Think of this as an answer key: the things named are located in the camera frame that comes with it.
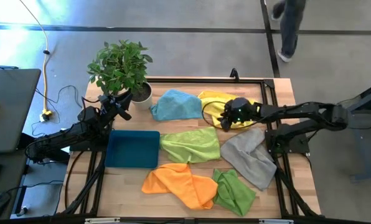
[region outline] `concrete floor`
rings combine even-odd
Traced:
[[[103,42],[119,39],[141,41],[149,47],[154,63],[149,75],[227,77],[236,67],[243,77],[273,77],[268,41],[259,0],[48,0],[24,1],[42,24],[82,27],[168,27],[253,29],[246,33],[214,32],[75,32],[48,31],[52,56],[47,66],[49,97],[75,85],[84,95],[91,62]],[[267,0],[268,10],[275,0]],[[35,24],[17,0],[0,0],[0,24]],[[302,30],[371,30],[371,0],[308,1]],[[0,30],[0,65],[41,68],[45,40],[40,31],[15,26]],[[279,25],[271,22],[272,29]],[[281,37],[273,34],[278,49]],[[281,77],[291,78],[296,101],[336,103],[352,98],[371,86],[371,35],[300,35],[298,50],[289,64],[278,62]],[[38,84],[43,89],[42,80]],[[80,108],[73,90],[64,90],[55,105],[60,124],[37,124],[35,133],[52,133],[76,121]],[[42,97],[35,95],[24,128],[38,120]],[[371,222],[371,180],[351,184],[349,176],[360,172],[359,155],[349,130],[320,131],[310,143],[311,162],[322,214]],[[62,178],[64,167],[50,168],[51,178]],[[29,184],[40,177],[28,175]],[[52,203],[56,191],[48,187],[29,189],[31,201],[47,194]],[[55,207],[37,207],[31,215],[51,214]]]

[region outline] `light green towel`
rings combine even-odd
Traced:
[[[217,194],[213,202],[219,204],[239,216],[249,212],[256,193],[238,179],[235,170],[221,172],[214,170],[213,180],[218,184]]]
[[[161,149],[169,153],[173,162],[197,163],[220,158],[220,144],[213,127],[163,134]]]

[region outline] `blue plastic tray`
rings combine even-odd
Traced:
[[[159,137],[157,131],[111,131],[105,166],[156,168]]]

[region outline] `person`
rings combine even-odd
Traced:
[[[303,18],[306,0],[281,0],[273,7],[271,19],[281,19],[282,48],[278,50],[278,56],[284,62],[290,62],[298,44],[298,30]]]

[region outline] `gray laptop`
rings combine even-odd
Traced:
[[[39,69],[0,70],[0,153],[16,150],[39,77]]]

